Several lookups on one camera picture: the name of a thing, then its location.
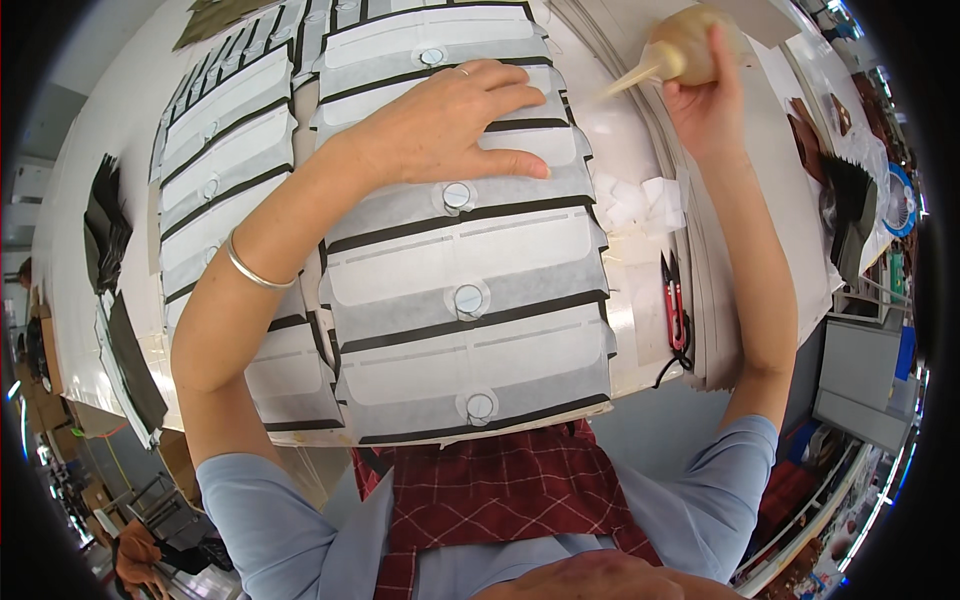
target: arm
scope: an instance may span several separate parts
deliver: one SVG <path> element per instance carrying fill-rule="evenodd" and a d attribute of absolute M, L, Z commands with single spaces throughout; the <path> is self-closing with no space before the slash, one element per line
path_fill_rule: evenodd
<path fill-rule="evenodd" d="M 677 134 L 697 161 L 727 240 L 744 366 L 720 428 L 761 415 L 780 431 L 797 353 L 793 278 L 743 141 L 743 89 L 722 31 L 709 33 L 715 84 L 663 86 Z"/>
<path fill-rule="evenodd" d="M 496 60 L 445 69 L 330 138 L 237 227 L 233 246 L 254 273 L 297 276 L 330 227 L 374 189 L 392 183 L 492 175 L 546 178 L 528 153 L 483 151 L 477 138 L 502 114 L 545 102 L 526 71 Z M 282 292 L 250 281 L 217 252 L 183 310 L 171 368 L 195 466 L 232 452 L 282 466 L 253 406 L 244 369 L 256 355 Z"/>

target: glue bottle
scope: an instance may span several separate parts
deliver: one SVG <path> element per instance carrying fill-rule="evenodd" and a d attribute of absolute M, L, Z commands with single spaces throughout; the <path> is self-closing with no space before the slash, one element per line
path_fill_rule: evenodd
<path fill-rule="evenodd" d="M 654 27 L 640 55 L 640 64 L 607 87 L 602 95 L 612 96 L 650 78 L 675 79 L 683 85 L 715 82 L 716 67 L 707 39 L 707 31 L 714 23 L 723 26 L 728 46 L 742 62 L 751 52 L 750 44 L 733 17 L 710 4 L 695 4 L 671 14 Z"/>

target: red plaid apron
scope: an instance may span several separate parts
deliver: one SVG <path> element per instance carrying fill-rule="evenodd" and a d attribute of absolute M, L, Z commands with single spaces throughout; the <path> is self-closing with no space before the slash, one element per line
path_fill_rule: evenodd
<path fill-rule="evenodd" d="M 375 453 L 382 467 L 394 467 L 394 513 L 374 600 L 410 600 L 417 552 L 441 546 L 610 535 L 620 550 L 661 564 L 585 420 L 443 450 L 399 446 Z M 366 498 L 379 476 L 360 451 L 351 454 Z"/>

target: blue fan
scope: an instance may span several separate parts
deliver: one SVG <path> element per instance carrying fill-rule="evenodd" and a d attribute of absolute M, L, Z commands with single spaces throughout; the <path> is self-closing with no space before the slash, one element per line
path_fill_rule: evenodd
<path fill-rule="evenodd" d="M 890 203 L 883 215 L 883 225 L 897 237 L 903 237 L 917 223 L 917 201 L 914 199 L 913 183 L 903 169 L 890 163 Z"/>

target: bracelet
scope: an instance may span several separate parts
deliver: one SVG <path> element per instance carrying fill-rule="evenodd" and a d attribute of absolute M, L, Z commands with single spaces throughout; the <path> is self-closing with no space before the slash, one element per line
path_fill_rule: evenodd
<path fill-rule="evenodd" d="M 249 268 L 247 268 L 247 265 L 243 264 L 243 261 L 241 261 L 240 258 L 237 257 L 236 250 L 233 249 L 233 232 L 235 230 L 236 228 L 233 228 L 230 230 L 230 233 L 227 235 L 227 242 L 225 243 L 225 245 L 227 246 L 227 256 L 230 257 L 230 262 L 232 262 L 233 266 L 237 268 L 237 271 L 242 273 L 244 276 L 247 277 L 247 279 L 249 279 L 253 283 L 256 283 L 260 287 L 267 288 L 268 290 L 273 290 L 277 292 L 277 291 L 286 290 L 290 287 L 293 287 L 293 284 L 297 282 L 296 277 L 291 279 L 289 283 L 273 283 L 272 281 L 267 281 L 263 277 L 257 275 L 256 273 L 251 271 Z"/>

